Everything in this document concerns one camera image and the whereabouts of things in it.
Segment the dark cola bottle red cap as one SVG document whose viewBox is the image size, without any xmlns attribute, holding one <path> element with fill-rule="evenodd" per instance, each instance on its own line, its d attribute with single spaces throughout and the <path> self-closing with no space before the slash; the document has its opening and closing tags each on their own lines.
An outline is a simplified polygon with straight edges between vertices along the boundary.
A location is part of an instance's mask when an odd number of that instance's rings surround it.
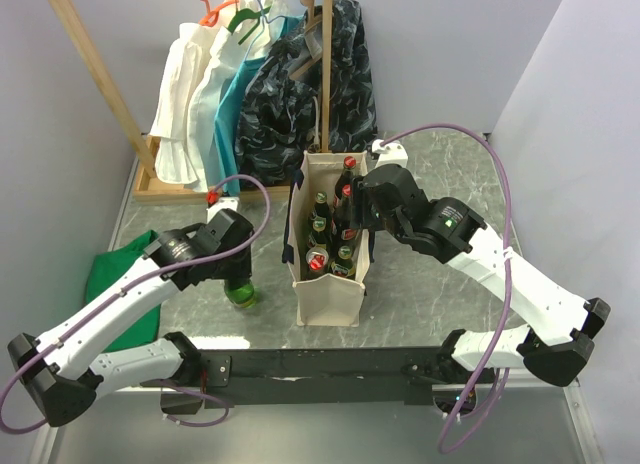
<svg viewBox="0 0 640 464">
<path fill-rule="evenodd" d="M 333 206 L 338 207 L 343 197 L 343 188 L 351 183 L 351 179 L 356 171 L 357 160 L 354 156 L 347 155 L 343 160 L 341 174 L 334 186 Z"/>
</svg>

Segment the cola bottle front red cap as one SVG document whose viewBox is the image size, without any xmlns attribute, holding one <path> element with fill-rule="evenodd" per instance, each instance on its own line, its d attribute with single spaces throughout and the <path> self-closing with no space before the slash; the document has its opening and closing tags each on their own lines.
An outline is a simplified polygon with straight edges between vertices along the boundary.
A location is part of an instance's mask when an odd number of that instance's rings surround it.
<svg viewBox="0 0 640 464">
<path fill-rule="evenodd" d="M 332 242 L 335 250 L 338 250 L 342 246 L 347 246 L 351 251 L 354 251 L 358 246 L 360 230 L 352 226 L 352 210 L 351 185 L 345 184 L 342 187 L 340 202 L 333 213 Z"/>
</svg>

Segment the green bottle front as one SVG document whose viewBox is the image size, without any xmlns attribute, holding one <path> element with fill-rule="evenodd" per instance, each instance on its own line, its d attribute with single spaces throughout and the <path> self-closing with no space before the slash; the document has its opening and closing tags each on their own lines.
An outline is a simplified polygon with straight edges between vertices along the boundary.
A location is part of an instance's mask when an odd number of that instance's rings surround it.
<svg viewBox="0 0 640 464">
<path fill-rule="evenodd" d="M 257 300 L 256 290 L 250 278 L 225 280 L 224 293 L 237 308 L 249 308 Z"/>
</svg>

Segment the green glass bottle yellow label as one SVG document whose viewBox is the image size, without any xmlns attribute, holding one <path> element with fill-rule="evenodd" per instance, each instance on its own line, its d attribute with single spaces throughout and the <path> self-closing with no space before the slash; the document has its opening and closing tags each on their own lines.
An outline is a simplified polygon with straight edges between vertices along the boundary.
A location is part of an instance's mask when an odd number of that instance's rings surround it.
<svg viewBox="0 0 640 464">
<path fill-rule="evenodd" d="M 315 194 L 314 204 L 309 215 L 310 225 L 313 225 L 317 219 L 324 219 L 327 222 L 331 221 L 331 209 L 327 199 L 327 194 L 323 191 Z"/>
</svg>

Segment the silver blue energy drink can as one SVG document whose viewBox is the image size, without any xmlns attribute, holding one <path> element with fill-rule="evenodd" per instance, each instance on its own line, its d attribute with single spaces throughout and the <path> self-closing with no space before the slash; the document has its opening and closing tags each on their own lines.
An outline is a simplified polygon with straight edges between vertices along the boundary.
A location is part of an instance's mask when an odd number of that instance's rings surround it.
<svg viewBox="0 0 640 464">
<path fill-rule="evenodd" d="M 306 254 L 307 270 L 306 279 L 314 280 L 323 276 L 327 272 L 329 254 L 327 250 L 320 246 L 315 246 L 308 250 Z"/>
</svg>

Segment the beige canvas tote bag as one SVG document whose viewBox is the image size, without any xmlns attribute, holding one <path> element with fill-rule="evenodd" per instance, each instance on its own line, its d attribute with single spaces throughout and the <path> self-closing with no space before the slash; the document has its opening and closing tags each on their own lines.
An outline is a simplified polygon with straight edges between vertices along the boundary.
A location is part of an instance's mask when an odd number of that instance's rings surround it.
<svg viewBox="0 0 640 464">
<path fill-rule="evenodd" d="M 297 297 L 297 324 L 300 326 L 359 325 L 364 301 L 366 277 L 373 257 L 375 236 L 360 230 L 355 239 L 355 277 L 347 279 L 330 273 L 309 280 L 306 262 L 308 218 L 315 194 L 327 194 L 332 204 L 335 185 L 343 171 L 344 153 L 305 153 L 294 173 L 284 228 L 282 260 L 288 265 Z"/>
</svg>

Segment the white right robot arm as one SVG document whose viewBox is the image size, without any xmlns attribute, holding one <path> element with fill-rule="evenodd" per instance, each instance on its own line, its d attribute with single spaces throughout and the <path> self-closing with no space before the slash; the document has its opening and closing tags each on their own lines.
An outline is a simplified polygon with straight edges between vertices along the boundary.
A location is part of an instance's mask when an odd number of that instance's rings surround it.
<svg viewBox="0 0 640 464">
<path fill-rule="evenodd" d="M 459 329 L 443 342 L 441 376 L 460 382 L 476 368 L 525 369 L 547 384 L 569 385 L 586 366 L 611 308 L 554 283 L 512 250 L 464 202 L 430 200 L 411 172 L 382 165 L 351 181 L 353 225 L 387 231 L 397 242 L 462 272 L 508 304 L 524 325 L 479 333 Z"/>
</svg>

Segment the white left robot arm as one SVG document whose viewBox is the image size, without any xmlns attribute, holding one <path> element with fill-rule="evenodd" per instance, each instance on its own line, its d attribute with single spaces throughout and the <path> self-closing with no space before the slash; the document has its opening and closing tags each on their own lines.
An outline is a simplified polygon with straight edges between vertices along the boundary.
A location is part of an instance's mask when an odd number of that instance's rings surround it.
<svg viewBox="0 0 640 464">
<path fill-rule="evenodd" d="M 81 311 L 39 336 L 21 333 L 8 344 L 21 383 L 51 427 L 64 426 L 98 399 L 122 388 L 162 381 L 199 386 L 201 352 L 182 333 L 138 347 L 107 347 L 157 305 L 203 281 L 248 279 L 253 225 L 233 209 L 206 224 L 158 236 L 132 266 Z"/>
</svg>

